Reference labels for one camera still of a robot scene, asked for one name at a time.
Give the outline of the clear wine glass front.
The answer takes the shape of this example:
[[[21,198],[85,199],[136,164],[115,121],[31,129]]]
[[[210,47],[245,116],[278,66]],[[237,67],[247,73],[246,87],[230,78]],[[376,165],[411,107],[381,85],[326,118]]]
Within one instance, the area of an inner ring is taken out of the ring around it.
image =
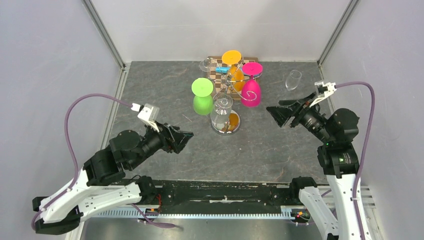
[[[225,93],[218,93],[214,98],[213,111],[210,113],[212,126],[221,131],[229,122],[233,98]]]

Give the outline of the green plastic wine glass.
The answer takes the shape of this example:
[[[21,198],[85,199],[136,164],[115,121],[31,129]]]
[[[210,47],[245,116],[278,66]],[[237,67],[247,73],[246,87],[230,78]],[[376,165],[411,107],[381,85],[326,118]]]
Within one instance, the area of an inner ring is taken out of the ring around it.
[[[212,93],[214,84],[205,77],[197,78],[191,85],[194,94],[193,109],[198,115],[208,115],[212,112],[214,101]]]

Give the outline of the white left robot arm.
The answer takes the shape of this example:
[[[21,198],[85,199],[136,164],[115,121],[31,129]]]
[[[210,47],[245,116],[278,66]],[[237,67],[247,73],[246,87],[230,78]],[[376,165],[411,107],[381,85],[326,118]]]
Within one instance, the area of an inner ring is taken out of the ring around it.
[[[68,186],[52,196],[35,197],[33,230],[62,235],[104,210],[155,202],[159,197],[152,178],[125,179],[126,171],[133,171],[159,150],[179,154],[194,136],[167,123],[160,123],[158,129],[147,126],[143,136],[133,130],[120,132],[83,164]]]

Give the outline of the chrome wine glass rack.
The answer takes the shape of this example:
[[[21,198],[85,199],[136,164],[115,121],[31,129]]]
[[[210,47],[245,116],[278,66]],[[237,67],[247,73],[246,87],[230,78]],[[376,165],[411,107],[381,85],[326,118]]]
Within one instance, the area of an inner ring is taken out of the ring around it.
[[[227,84],[227,86],[228,85],[230,85],[227,81],[226,81],[226,77],[224,78],[224,79],[222,79],[222,82],[226,82],[226,84]],[[216,95],[217,94],[220,94],[220,93],[223,93],[223,94],[227,94],[227,93],[224,93],[224,92],[218,92],[218,93],[214,93],[213,94],[213,102],[214,102],[214,98],[216,97]],[[212,129],[215,131],[215,132],[217,132],[218,134],[221,134],[221,135],[224,135],[224,136],[228,136],[228,135],[232,135],[232,134],[234,134],[239,128],[240,128],[240,125],[241,125],[241,117],[240,117],[240,115],[235,111],[235,110],[233,110],[233,105],[232,105],[232,108],[231,108],[231,113],[230,113],[230,116],[229,116],[229,121],[228,121],[228,123],[225,125],[225,127],[222,129],[222,130],[216,130],[213,126],[212,126],[212,123],[211,123],[211,127],[212,127]]]

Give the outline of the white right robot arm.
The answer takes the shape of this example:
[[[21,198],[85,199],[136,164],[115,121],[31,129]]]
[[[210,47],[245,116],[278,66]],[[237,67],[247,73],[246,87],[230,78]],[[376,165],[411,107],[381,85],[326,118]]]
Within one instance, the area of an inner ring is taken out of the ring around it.
[[[317,148],[317,159],[328,181],[336,213],[324,202],[311,177],[293,178],[289,199],[306,207],[323,240],[370,240],[372,234],[359,188],[361,165],[352,144],[359,133],[359,117],[347,108],[339,108],[325,118],[312,103],[315,96],[312,93],[298,100],[281,100],[266,110],[279,127],[302,125],[323,143]]]

